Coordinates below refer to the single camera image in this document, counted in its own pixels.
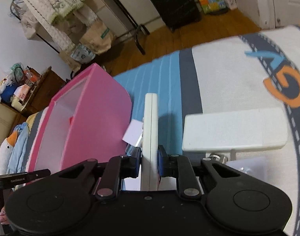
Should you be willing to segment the long white remote back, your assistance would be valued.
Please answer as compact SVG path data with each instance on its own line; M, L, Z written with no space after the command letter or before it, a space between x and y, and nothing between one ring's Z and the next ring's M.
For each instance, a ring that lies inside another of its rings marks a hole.
M158 175L158 96L155 93L145 95L145 109L142 138L142 172L140 189L157 191Z

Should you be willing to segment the white power adapter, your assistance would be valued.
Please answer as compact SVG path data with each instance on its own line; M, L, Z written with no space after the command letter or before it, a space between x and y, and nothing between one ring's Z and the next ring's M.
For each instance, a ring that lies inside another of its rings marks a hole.
M132 119L122 140L134 147L141 147L143 136L143 122Z

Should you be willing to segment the pink storage box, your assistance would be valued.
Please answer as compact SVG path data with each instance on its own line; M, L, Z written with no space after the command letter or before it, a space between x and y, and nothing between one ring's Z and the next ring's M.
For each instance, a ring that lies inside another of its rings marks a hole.
M131 112L128 92L99 65L91 65L52 98L27 170L49 169L54 174L87 159L107 162L124 155L127 144L122 138Z

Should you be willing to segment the white charger block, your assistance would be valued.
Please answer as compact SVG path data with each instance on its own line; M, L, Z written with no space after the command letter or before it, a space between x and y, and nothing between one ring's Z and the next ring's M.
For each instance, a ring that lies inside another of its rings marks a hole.
M282 149L289 137L283 109L260 108L185 117L185 153L261 151Z

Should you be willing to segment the blue penguin plush blanket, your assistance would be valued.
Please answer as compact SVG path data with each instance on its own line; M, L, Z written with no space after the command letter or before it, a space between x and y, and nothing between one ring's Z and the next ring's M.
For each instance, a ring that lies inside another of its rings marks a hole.
M27 122L17 125L0 146L0 175L23 172L24 159L29 140Z

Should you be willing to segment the red patterned box liner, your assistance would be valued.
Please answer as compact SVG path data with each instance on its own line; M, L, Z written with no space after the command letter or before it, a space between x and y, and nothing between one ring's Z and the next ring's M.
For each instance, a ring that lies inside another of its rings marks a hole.
M73 117L73 116L71 116L71 117L69 118L69 123L70 123L70 126L72 125L73 119L74 119L74 117Z

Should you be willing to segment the wooden nightstand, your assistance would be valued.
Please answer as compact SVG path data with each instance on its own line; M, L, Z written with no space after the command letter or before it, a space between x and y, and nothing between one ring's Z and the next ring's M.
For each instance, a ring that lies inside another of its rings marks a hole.
M36 86L33 87L32 93L24 103L20 113L23 116L28 117L45 109L49 105L51 99L65 84L66 82L52 71L51 67L47 68L41 75Z

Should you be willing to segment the white patterned shopping bag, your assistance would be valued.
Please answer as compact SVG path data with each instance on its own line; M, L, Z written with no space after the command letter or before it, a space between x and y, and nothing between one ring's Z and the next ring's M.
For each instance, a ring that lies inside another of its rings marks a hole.
M96 54L83 44L78 44L70 57L81 64L86 64L94 60Z

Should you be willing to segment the brown paper bag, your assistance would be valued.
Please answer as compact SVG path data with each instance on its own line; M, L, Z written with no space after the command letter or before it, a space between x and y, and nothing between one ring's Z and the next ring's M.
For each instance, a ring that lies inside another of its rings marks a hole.
M107 52L116 36L101 20L96 20L80 38L80 43L100 55Z

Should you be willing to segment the black clothes rack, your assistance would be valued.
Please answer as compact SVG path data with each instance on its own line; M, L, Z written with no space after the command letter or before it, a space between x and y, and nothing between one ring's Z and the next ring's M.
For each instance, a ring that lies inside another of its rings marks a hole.
M133 16L127 11L124 5L120 0L102 0L105 3L105 6L114 14L118 21L125 27L127 30L124 34L117 37L117 41L123 42L127 41L129 38L133 38L134 43L142 55L145 55L146 52L138 40L139 32L142 32L144 35L150 35L149 30L143 24L138 24ZM10 13L11 15L21 21L21 16L24 14L22 11L22 5L15 3L15 0L12 0L10 4ZM41 35L36 34L42 41L44 41L49 47L58 53L58 50L46 41Z

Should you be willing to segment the black suitcase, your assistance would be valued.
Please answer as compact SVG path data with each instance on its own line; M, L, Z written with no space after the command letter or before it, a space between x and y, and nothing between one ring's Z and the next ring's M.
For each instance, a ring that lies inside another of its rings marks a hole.
M189 25L201 20L201 14L195 0L150 0L171 30Z

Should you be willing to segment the white knitted cardigan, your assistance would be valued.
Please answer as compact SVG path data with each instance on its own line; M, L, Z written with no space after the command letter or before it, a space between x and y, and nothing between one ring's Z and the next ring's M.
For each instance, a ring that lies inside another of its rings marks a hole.
M74 11L84 6L85 0L23 0L29 11L63 51L72 50L75 44L64 32L56 28Z

